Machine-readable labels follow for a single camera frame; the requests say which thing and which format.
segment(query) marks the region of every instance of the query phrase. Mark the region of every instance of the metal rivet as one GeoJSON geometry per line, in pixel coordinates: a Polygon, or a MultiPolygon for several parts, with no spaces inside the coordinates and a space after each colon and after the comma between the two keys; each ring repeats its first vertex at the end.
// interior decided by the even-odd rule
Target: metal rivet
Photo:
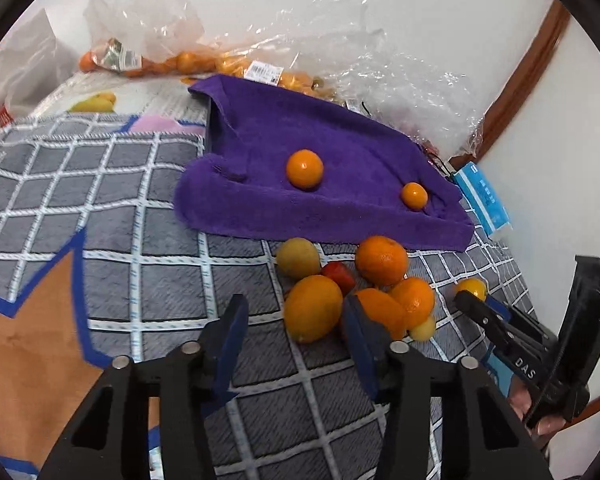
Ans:
{"type": "Polygon", "coordinates": [[[404,341],[391,341],[389,350],[395,354],[406,354],[409,351],[409,345],[404,341]]]}
{"type": "Polygon", "coordinates": [[[468,370],[475,370],[478,367],[478,359],[471,355],[465,355],[460,359],[460,364],[468,370]]]}
{"type": "Polygon", "coordinates": [[[199,343],[196,343],[195,341],[187,341],[180,347],[180,350],[182,350],[183,354],[191,355],[200,352],[200,348],[201,347],[199,343]]]}
{"type": "Polygon", "coordinates": [[[130,362],[131,362],[131,360],[126,355],[119,355],[118,357],[113,359],[113,361],[111,362],[111,365],[116,370],[122,370],[122,368],[126,368],[127,366],[129,366],[130,362]]]}

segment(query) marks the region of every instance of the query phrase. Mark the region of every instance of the purple cloth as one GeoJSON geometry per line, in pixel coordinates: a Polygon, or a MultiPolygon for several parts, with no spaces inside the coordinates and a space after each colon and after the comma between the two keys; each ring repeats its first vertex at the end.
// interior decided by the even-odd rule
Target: purple cloth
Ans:
{"type": "Polygon", "coordinates": [[[360,243],[371,235],[409,250],[464,251],[474,226],[460,190],[403,134],[340,106],[230,76],[190,92],[211,98],[210,153],[189,163],[174,207],[191,228],[266,240],[360,243]],[[289,156],[312,150],[324,163],[313,192],[286,179],[289,156]],[[422,212],[400,200],[404,184],[429,193],[422,212]]]}

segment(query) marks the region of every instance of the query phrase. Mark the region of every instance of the red fruit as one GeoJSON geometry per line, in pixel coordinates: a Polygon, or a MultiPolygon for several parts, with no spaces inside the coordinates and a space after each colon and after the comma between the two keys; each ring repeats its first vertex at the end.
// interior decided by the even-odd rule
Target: red fruit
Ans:
{"type": "Polygon", "coordinates": [[[320,273],[336,282],[343,296],[349,294],[356,286],[356,280],[342,262],[329,262],[322,268],[320,273]]]}

